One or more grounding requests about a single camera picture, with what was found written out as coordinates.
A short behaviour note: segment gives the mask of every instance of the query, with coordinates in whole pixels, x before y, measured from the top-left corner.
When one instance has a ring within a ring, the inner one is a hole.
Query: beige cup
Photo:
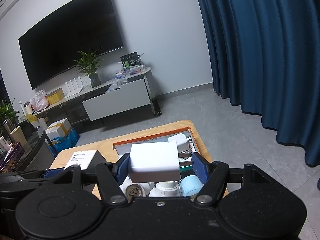
[[[20,142],[21,145],[25,145],[27,143],[27,140],[25,138],[25,136],[23,135],[23,132],[21,130],[21,127],[18,126],[17,128],[15,128],[10,135],[12,136],[12,138],[16,141],[16,142]]]

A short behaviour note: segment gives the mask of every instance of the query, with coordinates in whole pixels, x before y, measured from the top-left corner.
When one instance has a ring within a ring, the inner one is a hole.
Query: flat screen tv
[[[73,68],[77,51],[107,53],[123,47],[111,0],[73,0],[19,38],[32,89]]]

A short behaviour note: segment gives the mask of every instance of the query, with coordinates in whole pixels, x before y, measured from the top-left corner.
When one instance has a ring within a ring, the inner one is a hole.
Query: metal prong
[[[189,161],[189,162],[179,162],[179,166],[190,166],[193,165],[193,161]]]
[[[189,158],[191,157],[191,153],[178,153],[179,158]]]

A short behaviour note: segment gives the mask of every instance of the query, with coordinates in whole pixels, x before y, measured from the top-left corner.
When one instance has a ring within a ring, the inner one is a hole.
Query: baseboard
[[[173,97],[185,95],[185,94],[190,94],[193,92],[197,92],[197,91],[209,89],[209,88],[213,88],[213,83],[207,83],[207,84],[203,84],[203,85],[199,85],[191,88],[185,88],[185,89],[169,92],[166,94],[161,94],[157,96],[157,99],[161,101],[164,99],[173,98]]]

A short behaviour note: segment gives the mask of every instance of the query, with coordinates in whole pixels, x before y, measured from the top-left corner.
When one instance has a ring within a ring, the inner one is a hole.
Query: screw
[[[110,202],[113,204],[122,204],[127,199],[124,196],[121,195],[115,195],[110,198]]]
[[[212,201],[212,197],[209,195],[200,195],[197,197],[197,201],[201,204],[208,204]]]
[[[157,206],[158,207],[163,207],[164,205],[165,205],[165,203],[163,201],[157,202]]]

